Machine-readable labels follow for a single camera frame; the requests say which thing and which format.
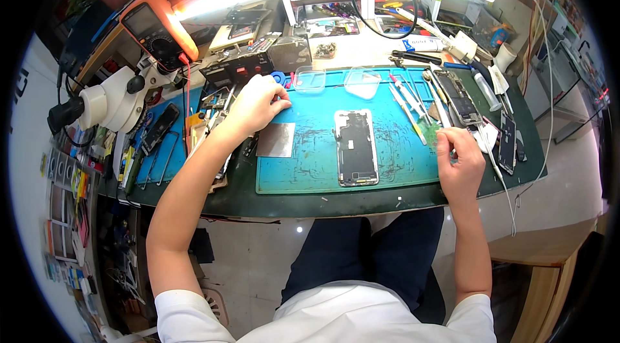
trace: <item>tube of adhesive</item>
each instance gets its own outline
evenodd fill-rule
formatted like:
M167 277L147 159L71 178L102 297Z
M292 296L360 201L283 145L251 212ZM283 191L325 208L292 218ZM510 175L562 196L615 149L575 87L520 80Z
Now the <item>tube of adhesive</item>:
M484 80L484 77L482 76L482 74L480 74L480 72L476 70L475 68L471 69L471 74L472 76L474 76L474 81L476 81L476 83L478 84L478 87L480 88L480 91L482 91L484 98L487 99L487 102L489 103L489 107L490 107L489 110L492 112L496 110L500 110L501 109L500 101L497 100L497 97L495 97L495 94L491 90L491 87L489 86L489 84L487 84L487 82Z
M446 47L441 39L428 36L408 37L402 44L406 51L441 51Z

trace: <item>dark pants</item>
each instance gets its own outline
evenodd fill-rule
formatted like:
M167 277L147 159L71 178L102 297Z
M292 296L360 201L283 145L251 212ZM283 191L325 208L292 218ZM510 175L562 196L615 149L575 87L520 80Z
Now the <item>dark pants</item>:
M372 237L365 217L317 219L291 265L282 303L331 281L364 280L390 288L414 311L442 224L442 207L404 212Z

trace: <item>digital multimeter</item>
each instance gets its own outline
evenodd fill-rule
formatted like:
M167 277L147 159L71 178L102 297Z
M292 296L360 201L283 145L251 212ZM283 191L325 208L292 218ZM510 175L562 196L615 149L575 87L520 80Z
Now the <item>digital multimeter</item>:
M177 20L168 0L135 0L121 14L120 23L132 38L168 71L198 58L198 48Z

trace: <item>phone screen assembly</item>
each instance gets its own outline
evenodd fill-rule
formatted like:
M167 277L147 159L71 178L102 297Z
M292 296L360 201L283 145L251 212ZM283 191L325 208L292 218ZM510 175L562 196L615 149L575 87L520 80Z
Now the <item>phone screen assembly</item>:
M379 183L377 152L370 110L337 111L338 183L344 187Z
M461 79L456 74L445 70L433 71L431 73L437 78L439 85L441 85L441 88L448 96L448 101L456 111L461 124L472 125L482 122L482 116L478 113Z
M516 163L516 124L504 111L501 111L500 122L500 150L497 160L499 166L512 175Z
M142 142L142 151L146 156L150 155L177 118L179 118L179 108L175 104L168 104Z

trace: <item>plastic bottle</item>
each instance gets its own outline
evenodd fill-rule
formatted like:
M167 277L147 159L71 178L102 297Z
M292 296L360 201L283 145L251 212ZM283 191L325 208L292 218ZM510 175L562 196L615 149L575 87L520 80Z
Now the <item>plastic bottle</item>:
M478 84L480 91L482 91L482 94L484 94L484 98L487 99L487 102L489 103L489 110L494 112L501 109L500 101L497 100L497 97L495 97L495 94L491 90L489 84L487 84L487 82L484 80L482 74L480 74L480 72L475 68L471 69L471 74L474 76L474 81L476 81L476 83Z

